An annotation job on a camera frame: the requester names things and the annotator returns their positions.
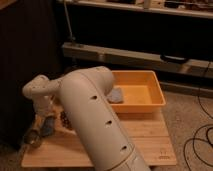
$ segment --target hole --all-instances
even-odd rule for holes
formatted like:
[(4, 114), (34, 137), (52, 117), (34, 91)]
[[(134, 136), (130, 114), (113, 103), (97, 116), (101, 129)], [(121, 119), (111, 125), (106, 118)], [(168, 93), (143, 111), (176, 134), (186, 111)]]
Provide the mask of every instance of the hole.
[(123, 147), (121, 148), (121, 152), (126, 151), (126, 150), (127, 150), (127, 146), (123, 146)]
[(96, 100), (98, 97), (97, 96), (92, 96), (90, 99)]
[(106, 122), (106, 125), (111, 125), (111, 124), (112, 124), (112, 121)]

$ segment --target orange tray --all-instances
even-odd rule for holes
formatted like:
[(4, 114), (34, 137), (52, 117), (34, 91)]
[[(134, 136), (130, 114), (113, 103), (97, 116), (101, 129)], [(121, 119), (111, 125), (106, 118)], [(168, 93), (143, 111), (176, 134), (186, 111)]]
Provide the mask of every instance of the orange tray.
[(153, 71), (113, 71), (115, 87), (122, 89), (123, 103), (111, 104), (116, 113), (152, 113), (165, 105)]

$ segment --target black cable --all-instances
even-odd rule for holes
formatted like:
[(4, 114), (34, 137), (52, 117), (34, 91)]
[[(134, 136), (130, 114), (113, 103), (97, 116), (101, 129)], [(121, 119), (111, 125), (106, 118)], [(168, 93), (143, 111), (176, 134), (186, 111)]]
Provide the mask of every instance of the black cable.
[(206, 131), (206, 139), (208, 141), (208, 143), (213, 147), (213, 142), (211, 141), (210, 137), (209, 137), (209, 131), (213, 130), (213, 127), (208, 128)]
[(193, 152), (195, 153), (196, 157), (197, 157), (201, 162), (205, 163), (207, 166), (213, 167), (213, 163), (212, 163), (212, 164), (211, 164), (211, 163), (208, 163), (208, 162), (206, 162), (204, 159), (202, 159), (201, 156), (197, 153), (197, 150), (196, 150), (196, 148), (195, 148), (195, 141), (202, 141), (202, 142), (205, 142), (206, 144), (210, 145), (210, 146), (213, 148), (212, 144), (209, 143), (209, 142), (211, 142), (211, 140), (210, 140), (209, 137), (208, 137), (207, 140), (201, 139), (201, 138), (197, 138), (198, 132), (199, 132), (201, 129), (206, 128), (206, 127), (210, 127), (210, 128), (208, 128), (207, 131), (206, 131), (206, 133), (208, 134), (209, 131), (213, 129), (213, 124), (206, 124), (206, 125), (201, 126), (200, 128), (198, 128), (198, 129), (195, 131), (193, 138), (188, 139), (188, 140), (185, 142), (185, 144), (184, 144), (184, 147), (183, 147), (183, 156), (184, 156), (184, 160), (185, 160), (185, 162), (186, 162), (186, 164), (187, 164), (187, 167), (188, 167), (189, 171), (191, 171), (191, 167), (190, 167), (190, 165), (189, 165), (189, 163), (188, 163), (188, 160), (187, 160), (187, 157), (186, 157), (186, 147), (187, 147), (187, 144), (188, 144), (190, 141), (192, 141)]
[[(213, 129), (213, 124), (207, 124), (207, 125), (204, 125), (204, 126), (201, 126), (200, 128), (198, 128), (197, 131), (195, 132), (194, 136), (193, 136), (193, 139), (196, 139), (196, 136), (197, 136), (198, 132), (199, 132), (201, 129), (203, 129), (203, 128), (205, 128), (205, 127), (209, 127), (209, 126), (211, 126), (211, 127), (210, 127), (211, 129)], [(212, 147), (212, 145), (209, 143), (208, 140), (205, 140), (205, 142), (206, 142), (208, 145), (210, 145), (210, 146)], [(209, 167), (213, 167), (213, 164), (210, 164), (210, 163), (206, 162), (205, 160), (203, 160), (203, 159), (198, 155), (198, 153), (197, 153), (197, 151), (196, 151), (196, 149), (195, 149), (195, 141), (194, 141), (194, 140), (193, 140), (193, 142), (192, 142), (192, 147), (193, 147), (193, 151), (194, 151), (196, 157), (197, 157), (200, 161), (202, 161), (203, 163), (205, 163), (205, 164), (206, 164), (207, 166), (209, 166)]]
[[(206, 69), (205, 69), (204, 72), (203, 72), (202, 80), (205, 78), (206, 73), (208, 72), (210, 65), (211, 65), (211, 61), (209, 61), (208, 66), (206, 67)], [(213, 119), (213, 116), (203, 107), (203, 104), (201, 103), (200, 92), (201, 92), (201, 84), (199, 85), (198, 92), (197, 92), (198, 103), (199, 103), (201, 109), (204, 111), (204, 113), (205, 113), (207, 116), (209, 116), (211, 119)]]
[[(203, 72), (203, 74), (202, 74), (202, 79), (205, 78), (206, 73), (208, 72), (210, 65), (211, 65), (211, 61), (209, 61), (208, 66), (207, 66), (206, 69), (204, 70), (204, 72)], [(203, 110), (203, 112), (204, 112), (209, 118), (213, 119), (213, 116), (203, 107), (203, 104), (201, 103), (200, 92), (201, 92), (201, 84), (199, 85), (198, 92), (197, 92), (198, 103), (199, 103), (201, 109)], [(201, 138), (197, 138), (198, 132), (199, 132), (201, 129), (206, 128), (206, 127), (209, 127), (209, 128), (206, 130), (206, 140), (205, 140), (205, 139), (201, 139)], [(204, 126), (201, 126), (200, 128), (198, 128), (198, 129), (195, 131), (193, 138), (190, 138), (190, 139), (188, 139), (188, 140), (185, 142), (184, 147), (183, 147), (183, 155), (184, 155), (184, 160), (185, 160), (185, 162), (186, 162), (186, 164), (187, 164), (187, 167), (188, 167), (189, 171), (191, 171), (191, 168), (190, 168), (190, 165), (189, 165), (188, 160), (187, 160), (187, 158), (186, 158), (186, 147), (187, 147), (187, 144), (188, 144), (189, 142), (191, 142), (191, 141), (192, 141), (193, 152), (195, 153), (196, 157), (197, 157), (201, 162), (203, 162), (204, 164), (206, 164), (207, 166), (213, 167), (213, 163), (208, 163), (207, 161), (205, 161), (204, 159), (202, 159), (201, 156), (197, 153), (196, 148), (195, 148), (195, 141), (202, 141), (202, 142), (205, 142), (206, 144), (210, 145), (210, 146), (213, 148), (213, 143), (212, 143), (212, 140), (210, 139), (210, 136), (209, 136), (209, 133), (210, 133), (211, 130), (213, 130), (213, 124), (206, 124), (206, 125), (204, 125)]]

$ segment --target wooden board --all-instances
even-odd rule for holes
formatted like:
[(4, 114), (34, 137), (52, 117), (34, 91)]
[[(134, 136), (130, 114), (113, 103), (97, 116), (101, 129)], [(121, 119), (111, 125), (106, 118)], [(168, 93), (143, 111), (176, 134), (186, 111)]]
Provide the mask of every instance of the wooden board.
[(0, 10), (14, 3), (17, 0), (0, 0)]
[[(177, 163), (161, 111), (153, 114), (119, 114), (137, 148), (149, 165)], [(84, 147), (74, 131), (61, 126), (56, 120), (56, 132), (45, 138), (42, 145), (27, 147), (23, 167), (92, 167)]]

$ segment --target gray carpet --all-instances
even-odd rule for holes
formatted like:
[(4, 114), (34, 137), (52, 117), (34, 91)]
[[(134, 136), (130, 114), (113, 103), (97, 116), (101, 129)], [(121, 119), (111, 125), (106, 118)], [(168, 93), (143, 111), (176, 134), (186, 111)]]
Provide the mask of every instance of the gray carpet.
[[(154, 171), (187, 171), (188, 168), (183, 159), (183, 145), (188, 138), (192, 138), (197, 128), (205, 124), (213, 124), (213, 120), (204, 114), (195, 96), (164, 92), (167, 104), (163, 108), (163, 114), (167, 123), (168, 131), (174, 146), (178, 164), (176, 166), (156, 166)], [(213, 115), (213, 99), (202, 98), (203, 106)], [(199, 133), (200, 138), (205, 138), (205, 129)], [(92, 171), (93, 169), (63, 169), (63, 168), (21, 168), (24, 146), (19, 152), (14, 152), (8, 147), (0, 146), (0, 170), (1, 171)], [(196, 143), (198, 153), (207, 162), (213, 164), (213, 148), (202, 143)], [(201, 163), (193, 153), (192, 143), (187, 146), (187, 159), (192, 171), (212, 171), (213, 168)]]

